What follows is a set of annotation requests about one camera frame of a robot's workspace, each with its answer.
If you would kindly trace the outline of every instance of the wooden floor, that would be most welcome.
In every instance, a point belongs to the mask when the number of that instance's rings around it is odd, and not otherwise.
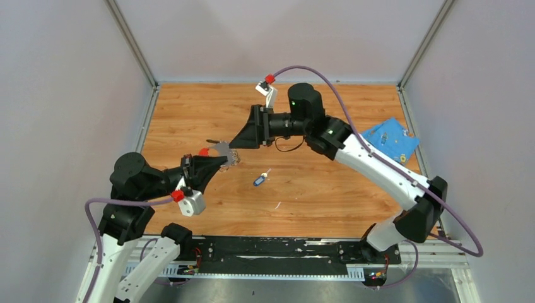
[[[326,112],[345,120],[334,95],[325,85],[314,85],[323,96]],[[230,141],[245,124],[252,104],[265,99],[249,85],[163,85],[143,155],[158,169],[180,165],[185,153],[208,146],[206,139]],[[289,111],[289,85],[276,85],[276,112]],[[390,117],[405,124],[393,85],[337,85],[359,132]],[[300,138],[282,142],[292,147]],[[239,150],[241,162],[218,172],[205,192],[206,209],[184,217],[175,203],[156,206],[146,232],[159,234],[170,222],[194,234],[266,235],[294,237],[361,237],[368,227],[400,210],[381,188],[364,176],[306,145],[281,153],[274,146]],[[272,169],[266,182],[252,185]],[[416,157],[407,168],[417,171]]]

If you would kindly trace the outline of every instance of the blue object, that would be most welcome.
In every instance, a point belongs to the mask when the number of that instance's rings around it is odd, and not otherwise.
[[[258,186],[260,184],[262,184],[264,182],[264,180],[266,180],[266,177],[264,177],[263,175],[261,175],[260,177],[258,177],[253,183],[252,185],[254,186]]]
[[[395,118],[366,130],[362,136],[376,149],[402,165],[409,161],[420,144],[420,140],[410,134]]]

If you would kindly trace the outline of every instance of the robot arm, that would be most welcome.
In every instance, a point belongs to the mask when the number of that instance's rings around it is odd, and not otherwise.
[[[150,167],[139,153],[127,153],[115,163],[110,176],[111,198],[146,201],[171,195],[184,215],[198,215],[205,208],[203,192],[208,182],[231,159],[184,155],[179,167],[160,171]],[[132,251],[155,211],[151,206],[107,204],[98,231],[102,236],[102,263],[93,260],[93,271],[82,282],[78,300],[82,302],[137,302],[162,269],[175,259],[191,239],[191,231],[171,224],[151,254],[129,276],[121,276]],[[98,278],[91,285],[98,268]]]
[[[269,88],[271,85],[259,86]],[[357,140],[356,136],[360,134],[354,134],[347,123],[326,115],[321,94],[312,85],[293,85],[288,90],[288,101],[290,113],[274,113],[271,107],[253,105],[246,125],[230,142],[230,148],[259,148],[270,146],[278,136],[305,136],[305,142],[313,151],[365,175],[388,192],[403,209],[400,214],[367,230],[360,248],[367,261],[381,257],[380,252],[404,239],[424,242],[442,214],[440,204],[368,153]],[[445,199],[447,183],[442,178],[428,180],[372,146],[370,148],[411,174],[420,184],[428,184],[431,192]]]
[[[192,232],[178,224],[167,225],[154,248],[128,276],[115,286],[116,303],[139,302],[150,285],[164,270],[169,262],[187,251],[191,243]]]
[[[277,89],[271,84],[275,81],[275,77],[268,76],[266,81],[258,82],[256,90],[266,96],[266,108],[271,109],[277,99]]]

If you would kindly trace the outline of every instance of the black cable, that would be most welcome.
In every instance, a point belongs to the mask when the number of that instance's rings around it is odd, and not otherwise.
[[[296,147],[293,147],[293,148],[290,148],[289,150],[282,150],[279,148],[279,146],[277,145],[277,141],[279,139],[288,139],[288,138],[285,138],[285,137],[278,137],[275,139],[275,148],[279,151],[279,152],[283,152],[283,153],[287,153],[287,152],[293,152],[294,150],[296,150],[297,148],[300,148],[301,145],[303,145],[303,143],[305,143],[305,136],[303,136],[303,141],[301,141],[301,143],[299,143]]]

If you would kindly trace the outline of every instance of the metal floor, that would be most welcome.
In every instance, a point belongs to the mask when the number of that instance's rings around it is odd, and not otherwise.
[[[404,276],[398,268],[388,271],[388,283]],[[416,270],[404,284],[374,292],[361,283],[193,279],[179,287],[153,284],[140,303],[272,303],[272,302],[460,302],[450,269]]]

